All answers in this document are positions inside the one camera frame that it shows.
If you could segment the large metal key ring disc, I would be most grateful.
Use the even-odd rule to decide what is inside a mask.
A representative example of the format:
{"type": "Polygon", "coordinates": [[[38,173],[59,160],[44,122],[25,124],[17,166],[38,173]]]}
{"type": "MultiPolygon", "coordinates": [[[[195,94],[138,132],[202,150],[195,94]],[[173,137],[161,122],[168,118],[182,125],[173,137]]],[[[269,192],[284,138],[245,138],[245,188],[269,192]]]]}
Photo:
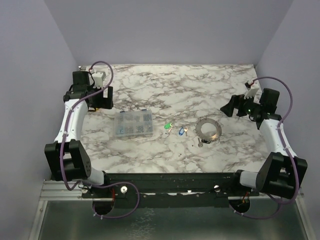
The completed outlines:
{"type": "Polygon", "coordinates": [[[197,137],[211,143],[218,141],[222,136],[222,126],[214,119],[201,117],[194,124],[197,137]]]}

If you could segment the blue key tag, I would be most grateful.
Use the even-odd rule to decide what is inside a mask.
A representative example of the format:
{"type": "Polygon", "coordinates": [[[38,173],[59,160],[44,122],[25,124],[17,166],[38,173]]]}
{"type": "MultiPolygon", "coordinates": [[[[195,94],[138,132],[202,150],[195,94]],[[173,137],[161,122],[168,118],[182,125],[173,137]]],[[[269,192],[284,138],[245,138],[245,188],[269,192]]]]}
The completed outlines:
{"type": "Polygon", "coordinates": [[[187,127],[181,127],[179,132],[178,132],[178,135],[179,136],[183,136],[183,135],[187,136],[188,135],[187,132],[188,132],[188,128],[187,127]]]}

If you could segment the green key tag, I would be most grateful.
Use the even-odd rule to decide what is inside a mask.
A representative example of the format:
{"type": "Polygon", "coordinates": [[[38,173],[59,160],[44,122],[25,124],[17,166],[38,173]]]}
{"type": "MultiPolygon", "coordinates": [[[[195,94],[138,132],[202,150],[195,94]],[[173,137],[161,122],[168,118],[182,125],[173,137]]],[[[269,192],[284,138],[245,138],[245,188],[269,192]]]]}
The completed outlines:
{"type": "Polygon", "coordinates": [[[174,124],[172,122],[170,122],[164,126],[164,129],[167,130],[168,132],[170,132],[173,129],[173,127],[174,127],[174,124]]]}

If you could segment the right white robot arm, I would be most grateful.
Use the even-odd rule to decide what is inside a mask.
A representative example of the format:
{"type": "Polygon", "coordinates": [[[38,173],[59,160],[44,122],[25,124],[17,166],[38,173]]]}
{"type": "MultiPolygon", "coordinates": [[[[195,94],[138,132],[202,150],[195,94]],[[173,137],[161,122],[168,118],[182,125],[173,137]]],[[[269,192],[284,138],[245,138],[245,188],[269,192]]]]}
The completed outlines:
{"type": "Polygon", "coordinates": [[[285,136],[282,117],[276,114],[279,96],[277,90],[265,88],[258,103],[253,97],[232,95],[229,102],[220,108],[227,117],[231,117],[234,110],[237,110],[238,117],[249,116],[256,123],[269,151],[258,172],[236,172],[237,179],[229,184],[230,191],[236,196],[248,188],[288,200],[297,196],[308,164],[291,149],[285,136]]]}

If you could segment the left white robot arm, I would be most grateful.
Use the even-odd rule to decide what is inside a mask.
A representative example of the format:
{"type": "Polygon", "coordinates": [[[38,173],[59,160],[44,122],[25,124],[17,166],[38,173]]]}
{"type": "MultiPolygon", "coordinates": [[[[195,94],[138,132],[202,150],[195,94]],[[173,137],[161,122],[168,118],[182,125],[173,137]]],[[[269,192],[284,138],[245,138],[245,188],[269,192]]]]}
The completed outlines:
{"type": "Polygon", "coordinates": [[[93,185],[97,196],[106,197],[111,186],[105,174],[92,167],[89,155],[81,143],[85,116],[97,109],[113,108],[113,87],[106,89],[104,97],[103,71],[74,71],[73,83],[63,96],[64,116],[53,143],[46,144],[44,153],[55,181],[83,181],[93,185]]]}

